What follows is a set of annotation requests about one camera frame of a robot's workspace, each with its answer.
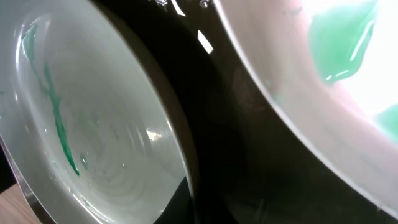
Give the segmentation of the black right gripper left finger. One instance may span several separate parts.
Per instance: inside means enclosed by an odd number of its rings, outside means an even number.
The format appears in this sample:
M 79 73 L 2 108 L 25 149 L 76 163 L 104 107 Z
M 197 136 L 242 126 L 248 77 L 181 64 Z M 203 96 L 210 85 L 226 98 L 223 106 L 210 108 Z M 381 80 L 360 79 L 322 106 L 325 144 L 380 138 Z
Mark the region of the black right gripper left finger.
M 187 179 L 184 177 L 170 202 L 154 224 L 194 224 L 195 215 Z

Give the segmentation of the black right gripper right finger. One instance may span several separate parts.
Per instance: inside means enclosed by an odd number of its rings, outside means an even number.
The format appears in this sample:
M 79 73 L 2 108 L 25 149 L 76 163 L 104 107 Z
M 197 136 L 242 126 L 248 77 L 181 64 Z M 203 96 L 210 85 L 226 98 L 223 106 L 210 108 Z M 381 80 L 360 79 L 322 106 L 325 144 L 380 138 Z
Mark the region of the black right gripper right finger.
M 200 224 L 238 224 L 221 195 L 211 185 L 202 185 L 198 191 L 197 215 Z

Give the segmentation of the white plate with green streak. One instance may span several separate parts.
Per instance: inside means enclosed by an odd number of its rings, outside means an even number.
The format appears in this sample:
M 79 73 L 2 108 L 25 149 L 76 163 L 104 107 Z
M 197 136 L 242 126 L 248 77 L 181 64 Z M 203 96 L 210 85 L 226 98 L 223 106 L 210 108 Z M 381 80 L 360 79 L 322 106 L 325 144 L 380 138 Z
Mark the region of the white plate with green streak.
M 154 223 L 195 148 L 128 24 L 96 1 L 1 2 L 1 147 L 44 223 Z

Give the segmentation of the white plate with green smear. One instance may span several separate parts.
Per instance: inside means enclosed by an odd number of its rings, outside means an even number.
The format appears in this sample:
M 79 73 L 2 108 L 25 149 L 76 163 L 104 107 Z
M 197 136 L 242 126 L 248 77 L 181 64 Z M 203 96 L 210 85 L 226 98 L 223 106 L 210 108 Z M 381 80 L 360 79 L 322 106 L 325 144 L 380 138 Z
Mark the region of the white plate with green smear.
M 254 83 L 339 178 L 397 216 L 397 2 L 215 1 Z

